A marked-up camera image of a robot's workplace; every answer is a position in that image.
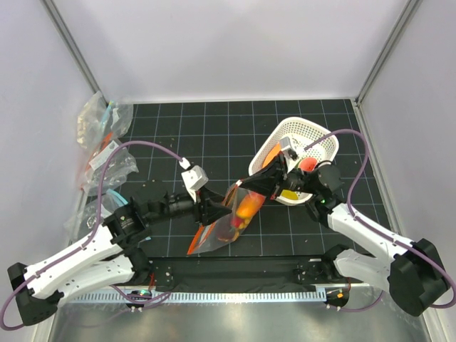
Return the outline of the yellow orange ginger root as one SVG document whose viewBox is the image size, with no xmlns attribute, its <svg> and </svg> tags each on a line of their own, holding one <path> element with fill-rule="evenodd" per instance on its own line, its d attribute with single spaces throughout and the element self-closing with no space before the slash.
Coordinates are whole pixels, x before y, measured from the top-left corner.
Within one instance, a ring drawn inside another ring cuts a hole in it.
<svg viewBox="0 0 456 342">
<path fill-rule="evenodd" d="M 252 219 L 236 218 L 233 223 L 234 238 L 237 239 L 242 232 L 249 226 Z"/>
</svg>

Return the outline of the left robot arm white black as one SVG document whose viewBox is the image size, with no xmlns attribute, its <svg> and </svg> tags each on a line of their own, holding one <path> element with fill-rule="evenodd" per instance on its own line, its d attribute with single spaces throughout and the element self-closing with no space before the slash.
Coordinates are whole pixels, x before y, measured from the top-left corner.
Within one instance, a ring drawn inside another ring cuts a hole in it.
<svg viewBox="0 0 456 342">
<path fill-rule="evenodd" d="M 161 181 L 148 181 L 126 205 L 69 247 L 37 264 L 11 265 L 8 275 L 23 326 L 45 321 L 86 292 L 145 284 L 151 264 L 139 243 L 152 235 L 153 226 L 187 215 L 201 225 L 211 224 L 231 213 L 223 200 L 206 187 L 192 197 L 187 192 L 168 192 Z"/>
</svg>

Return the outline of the dark red passion fruit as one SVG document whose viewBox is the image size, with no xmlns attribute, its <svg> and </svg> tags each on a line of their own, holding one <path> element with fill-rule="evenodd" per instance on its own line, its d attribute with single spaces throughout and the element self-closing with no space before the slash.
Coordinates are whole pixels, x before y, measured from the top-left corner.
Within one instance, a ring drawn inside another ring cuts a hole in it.
<svg viewBox="0 0 456 342">
<path fill-rule="evenodd" d="M 216 238 L 222 242 L 233 242 L 237 239 L 237 230 L 231 224 L 223 224 L 216 233 Z"/>
</svg>

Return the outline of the white perforated plastic basket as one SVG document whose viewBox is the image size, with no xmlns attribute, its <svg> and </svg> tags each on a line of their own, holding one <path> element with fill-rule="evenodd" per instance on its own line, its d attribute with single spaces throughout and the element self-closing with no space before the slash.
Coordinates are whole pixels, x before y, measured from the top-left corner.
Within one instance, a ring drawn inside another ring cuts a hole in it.
<svg viewBox="0 0 456 342">
<path fill-rule="evenodd" d="M 298 154 L 296 161 L 287 160 L 280 152 L 266 167 L 262 167 L 268 152 L 279 143 L 284 136 L 292 138 L 294 148 Z M 275 194 L 267 199 L 275 200 L 288 206 L 308 202 L 309 204 L 328 205 L 336 201 L 336 191 L 342 183 L 340 172 L 333 165 L 333 160 L 339 149 L 338 139 L 330 131 L 309 120 L 292 117 L 282 120 L 266 139 L 249 165 L 249 176 L 264 168 L 275 167 L 281 170 L 281 180 L 294 169 L 305 157 L 314 157 L 318 160 L 315 169 L 309 174 L 298 200 L 289 200 L 283 197 L 275 198 Z"/>
</svg>

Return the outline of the clear zip bag orange zipper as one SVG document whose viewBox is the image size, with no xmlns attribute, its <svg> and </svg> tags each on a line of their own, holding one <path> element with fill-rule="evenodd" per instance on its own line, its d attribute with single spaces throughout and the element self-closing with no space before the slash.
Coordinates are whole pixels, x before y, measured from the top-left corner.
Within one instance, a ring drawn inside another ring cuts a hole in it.
<svg viewBox="0 0 456 342">
<path fill-rule="evenodd" d="M 187 255 L 201 254 L 206 252 L 213 252 L 216 249 L 222 248 L 230 243 L 219 241 L 216 238 L 217 230 L 223 224 L 231 224 L 231 220 L 236 216 L 236 210 L 241 203 L 241 201 L 248 196 L 259 197 L 262 196 L 255 192 L 239 188 L 239 183 L 233 184 L 225 194 L 227 196 L 227 205 L 232 210 L 231 214 L 224 216 L 221 219 L 218 219 L 216 222 L 207 226 L 200 226 L 196 235 L 194 236 L 189 249 L 187 250 Z"/>
</svg>

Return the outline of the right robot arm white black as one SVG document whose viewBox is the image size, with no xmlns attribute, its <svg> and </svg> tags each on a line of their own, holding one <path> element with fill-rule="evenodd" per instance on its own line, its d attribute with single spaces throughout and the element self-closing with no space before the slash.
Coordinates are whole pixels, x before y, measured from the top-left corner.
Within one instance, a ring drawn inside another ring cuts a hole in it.
<svg viewBox="0 0 456 342">
<path fill-rule="evenodd" d="M 329 282 L 343 277 L 370 284 L 389 293 L 411 316 L 438 308 L 437 300 L 455 289 L 434 244 L 396 234 L 357 211 L 349 199 L 338 196 L 343 183 L 332 162 L 323 162 L 310 172 L 289 170 L 284 156 L 278 155 L 238 184 L 270 199 L 284 190 L 309 194 L 305 205 L 312 219 L 368 251 L 363 255 L 341 245 L 331 248 L 321 258 L 321 274 Z"/>
</svg>

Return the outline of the red chili pepper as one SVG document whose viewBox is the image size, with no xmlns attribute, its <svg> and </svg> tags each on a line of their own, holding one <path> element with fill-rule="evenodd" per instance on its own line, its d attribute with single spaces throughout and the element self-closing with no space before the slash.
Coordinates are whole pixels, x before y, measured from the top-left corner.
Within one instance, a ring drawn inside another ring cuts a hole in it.
<svg viewBox="0 0 456 342">
<path fill-rule="evenodd" d="M 233 219 L 231 220 L 231 227 L 233 229 L 243 229 L 244 219 L 238 216 L 233 217 Z"/>
</svg>

